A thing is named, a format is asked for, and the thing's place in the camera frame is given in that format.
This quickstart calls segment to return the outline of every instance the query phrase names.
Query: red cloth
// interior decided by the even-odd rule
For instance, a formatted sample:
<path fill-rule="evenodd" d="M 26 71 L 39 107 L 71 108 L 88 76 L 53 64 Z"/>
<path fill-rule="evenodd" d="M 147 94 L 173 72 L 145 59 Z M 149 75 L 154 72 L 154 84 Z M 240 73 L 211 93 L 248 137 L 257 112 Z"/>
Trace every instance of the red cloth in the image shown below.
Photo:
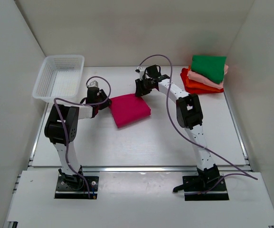
<path fill-rule="evenodd" d="M 220 90 L 217 90 L 217 91 L 211 91 L 211 90 L 205 90 L 205 89 L 199 89 L 199 88 L 190 88 L 187 84 L 187 79 L 188 79 L 187 75 L 188 75 L 189 71 L 190 71 L 190 66 L 189 66 L 188 69 L 183 68 L 180 76 L 181 76 L 181 79 L 183 81 L 185 90 L 187 92 L 189 92 L 190 94 L 215 94 L 215 93 L 224 92 L 223 89 L 220 89 Z"/>
<path fill-rule="evenodd" d="M 151 115 L 151 109 L 141 97 L 127 94 L 111 98 L 113 119 L 118 128 Z"/>

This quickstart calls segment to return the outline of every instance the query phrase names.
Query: white enclosure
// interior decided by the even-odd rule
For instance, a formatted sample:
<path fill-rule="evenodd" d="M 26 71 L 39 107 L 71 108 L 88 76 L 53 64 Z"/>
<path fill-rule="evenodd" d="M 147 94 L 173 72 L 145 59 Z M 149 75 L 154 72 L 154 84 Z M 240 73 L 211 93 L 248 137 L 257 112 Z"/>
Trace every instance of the white enclosure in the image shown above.
<path fill-rule="evenodd" d="M 34 100 L 32 89 L 45 56 L 62 54 L 85 57 L 78 98 L 97 74 L 111 82 L 112 96 L 134 93 L 134 67 L 149 55 L 167 55 L 180 86 L 180 69 L 194 54 L 227 56 L 225 95 L 199 96 L 204 133 L 210 148 L 259 180 L 228 178 L 225 202 L 186 204 L 171 194 L 196 163 L 191 146 L 171 129 L 165 96 L 153 92 L 144 98 L 151 117 L 123 131 L 109 110 L 79 122 L 77 156 L 84 171 L 100 176 L 99 197 L 91 208 L 85 201 L 54 200 L 60 164 L 43 134 L 50 106 Z M 146 64 L 169 73 L 163 58 Z M 134 133 L 146 150 L 130 140 Z M 113 144 L 115 137 L 121 145 Z M 97 146 L 84 151 L 91 141 Z M 233 172 L 216 162 L 222 172 Z M 82 227 L 82 216 L 99 213 L 105 219 L 91 220 L 93 226 L 274 226 L 274 1 L 0 0 L 0 227 L 14 221 L 18 228 L 68 227 L 66 216 Z"/>

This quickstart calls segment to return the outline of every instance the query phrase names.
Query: light pink cloth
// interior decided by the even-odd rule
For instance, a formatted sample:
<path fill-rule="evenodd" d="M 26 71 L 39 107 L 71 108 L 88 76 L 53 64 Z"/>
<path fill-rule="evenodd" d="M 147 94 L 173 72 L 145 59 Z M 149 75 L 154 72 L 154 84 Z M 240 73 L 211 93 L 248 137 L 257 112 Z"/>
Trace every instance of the light pink cloth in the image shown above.
<path fill-rule="evenodd" d="M 224 65 L 224 75 L 227 74 L 227 70 L 228 70 L 228 65 Z M 222 89 L 223 88 L 223 82 L 221 82 L 220 84 L 216 84 L 216 83 L 212 82 L 211 80 L 209 80 L 208 78 L 202 76 L 201 74 L 198 74 L 198 73 L 196 73 L 194 71 L 191 71 L 191 70 L 188 72 L 188 77 L 191 80 L 203 83 L 203 84 L 205 84 L 207 86 L 210 86 L 210 87 L 214 87 L 214 88 L 217 88 L 217 89 Z"/>

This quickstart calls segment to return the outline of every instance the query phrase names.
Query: white wall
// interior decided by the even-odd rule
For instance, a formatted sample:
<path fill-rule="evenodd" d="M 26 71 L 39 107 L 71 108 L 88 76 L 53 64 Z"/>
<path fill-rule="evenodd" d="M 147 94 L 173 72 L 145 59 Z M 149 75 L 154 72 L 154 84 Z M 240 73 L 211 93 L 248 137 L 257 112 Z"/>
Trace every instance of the white wall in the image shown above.
<path fill-rule="evenodd" d="M 226 87 L 274 205 L 274 1 L 256 0 L 228 54 Z"/>
<path fill-rule="evenodd" d="M 226 55 L 252 0 L 18 0 L 46 55 L 81 54 L 86 66 L 135 66 L 152 54 L 186 65 Z M 150 63 L 166 64 L 162 58 Z"/>
<path fill-rule="evenodd" d="M 43 112 L 43 103 L 31 98 L 43 59 L 15 3 L 0 0 L 0 227 Z"/>

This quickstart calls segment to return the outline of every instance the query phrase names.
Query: folded towel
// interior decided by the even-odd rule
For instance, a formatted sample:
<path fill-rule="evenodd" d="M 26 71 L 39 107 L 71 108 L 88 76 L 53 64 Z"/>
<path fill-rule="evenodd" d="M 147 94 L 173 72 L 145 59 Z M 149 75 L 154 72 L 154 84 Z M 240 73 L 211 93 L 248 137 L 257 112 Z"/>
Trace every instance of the folded towel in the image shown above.
<path fill-rule="evenodd" d="M 189 73 L 189 69 L 183 68 L 182 72 L 180 74 L 182 82 L 184 84 L 185 90 L 189 92 L 190 94 L 211 94 L 211 93 L 222 93 L 223 89 L 216 89 L 215 91 L 212 90 L 205 90 L 205 89 L 198 89 L 198 88 L 189 88 L 187 85 L 187 74 Z"/>
<path fill-rule="evenodd" d="M 208 91 L 208 90 L 204 90 L 204 89 L 191 89 L 191 88 L 185 88 L 185 90 L 190 94 L 217 94 L 217 93 L 224 92 L 223 89 L 221 89 L 220 92 Z"/>
<path fill-rule="evenodd" d="M 203 83 L 190 80 L 189 77 L 186 77 L 186 86 L 188 88 L 191 88 L 191 89 L 204 89 L 204 90 L 214 91 L 214 92 L 220 92 L 220 90 L 222 89 L 222 88 L 217 89 L 215 87 L 210 87 L 210 86 L 205 85 Z"/>
<path fill-rule="evenodd" d="M 228 70 L 228 66 L 225 65 L 224 66 L 224 74 L 227 73 L 227 70 Z M 188 72 L 188 78 L 193 80 L 193 81 L 196 81 L 196 82 L 200 82 L 200 83 L 203 83 L 207 86 L 210 86 L 210 87 L 214 87 L 214 88 L 217 88 L 217 89 L 222 89 L 223 88 L 223 82 L 219 83 L 219 84 L 216 84 L 214 82 L 212 82 L 211 80 L 209 80 L 208 78 L 202 76 L 201 74 L 198 74 L 194 71 L 189 71 Z"/>
<path fill-rule="evenodd" d="M 224 79 L 226 56 L 193 56 L 191 70 L 220 84 Z"/>
<path fill-rule="evenodd" d="M 151 109 L 141 97 L 127 94 L 111 98 L 110 110 L 118 128 L 151 115 Z"/>

